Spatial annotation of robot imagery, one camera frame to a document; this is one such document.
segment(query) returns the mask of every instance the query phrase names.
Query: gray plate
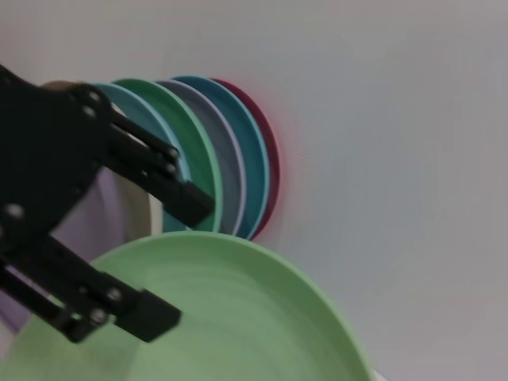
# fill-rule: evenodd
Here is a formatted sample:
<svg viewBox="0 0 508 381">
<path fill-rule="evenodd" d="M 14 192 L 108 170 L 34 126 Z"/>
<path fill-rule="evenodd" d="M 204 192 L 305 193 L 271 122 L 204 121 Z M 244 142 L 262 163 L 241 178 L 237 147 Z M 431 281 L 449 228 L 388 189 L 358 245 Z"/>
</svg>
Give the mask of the gray plate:
<svg viewBox="0 0 508 381">
<path fill-rule="evenodd" d="M 158 84 L 181 98 L 195 113 L 210 136 L 224 182 L 221 233 L 236 235 L 245 211 L 247 188 L 244 159 L 231 126 L 217 107 L 194 88 L 177 81 L 160 81 Z"/>
</svg>

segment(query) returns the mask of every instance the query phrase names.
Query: light green plate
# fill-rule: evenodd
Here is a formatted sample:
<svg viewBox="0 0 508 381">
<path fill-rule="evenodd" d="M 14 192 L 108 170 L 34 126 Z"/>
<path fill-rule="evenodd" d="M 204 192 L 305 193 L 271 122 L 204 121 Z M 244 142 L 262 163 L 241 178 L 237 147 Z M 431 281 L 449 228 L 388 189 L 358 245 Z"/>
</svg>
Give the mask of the light green plate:
<svg viewBox="0 0 508 381">
<path fill-rule="evenodd" d="M 121 79 L 115 84 L 150 104 L 176 135 L 189 163 L 192 182 L 215 200 L 215 211 L 196 230 L 218 232 L 223 209 L 221 170 L 208 134 L 191 109 L 165 87 L 142 79 Z"/>
<path fill-rule="evenodd" d="M 1 381 L 372 381 L 326 297 L 280 256 L 200 232 L 147 237 L 97 268 L 183 311 L 151 344 L 114 325 L 71 344 L 34 318 L 0 368 Z"/>
</svg>

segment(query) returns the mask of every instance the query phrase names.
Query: green plate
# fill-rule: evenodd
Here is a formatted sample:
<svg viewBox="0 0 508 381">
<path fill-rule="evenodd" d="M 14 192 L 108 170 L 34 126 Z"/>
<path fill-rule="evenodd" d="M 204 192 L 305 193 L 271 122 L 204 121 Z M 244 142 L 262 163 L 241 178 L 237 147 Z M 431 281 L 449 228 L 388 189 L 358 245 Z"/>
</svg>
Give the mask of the green plate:
<svg viewBox="0 0 508 381">
<path fill-rule="evenodd" d="M 165 87 L 142 79 L 121 79 L 115 84 L 150 104 L 176 135 L 189 163 L 192 182 L 215 200 L 215 211 L 196 230 L 218 232 L 222 219 L 222 179 L 214 147 L 191 109 Z"/>
<path fill-rule="evenodd" d="M 216 233 L 176 232 L 96 267 L 168 300 L 182 321 L 151 344 L 114 325 L 71 344 L 34 318 L 2 381 L 372 381 L 343 319 L 282 257 Z"/>
</svg>

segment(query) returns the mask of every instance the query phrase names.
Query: white wall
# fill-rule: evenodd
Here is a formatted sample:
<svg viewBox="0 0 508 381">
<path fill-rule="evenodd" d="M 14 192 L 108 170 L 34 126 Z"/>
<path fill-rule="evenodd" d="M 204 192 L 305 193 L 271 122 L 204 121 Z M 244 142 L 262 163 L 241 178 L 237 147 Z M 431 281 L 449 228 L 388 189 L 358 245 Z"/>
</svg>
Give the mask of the white wall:
<svg viewBox="0 0 508 381">
<path fill-rule="evenodd" d="M 506 378 L 508 5 L 7 0 L 37 82 L 180 74 L 259 99 L 284 149 L 260 242 L 333 297 L 390 381 Z"/>
</svg>

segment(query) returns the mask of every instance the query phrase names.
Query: white background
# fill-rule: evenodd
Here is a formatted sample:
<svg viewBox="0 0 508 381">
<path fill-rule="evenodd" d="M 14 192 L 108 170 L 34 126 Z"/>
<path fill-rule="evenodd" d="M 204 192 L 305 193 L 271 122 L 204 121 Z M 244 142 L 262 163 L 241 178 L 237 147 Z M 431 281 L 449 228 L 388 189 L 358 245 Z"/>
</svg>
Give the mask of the white background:
<svg viewBox="0 0 508 381">
<path fill-rule="evenodd" d="M 506 378 L 506 2 L 4 0 L 0 57 L 38 83 L 234 81 L 284 152 L 260 242 L 390 381 Z"/>
</svg>

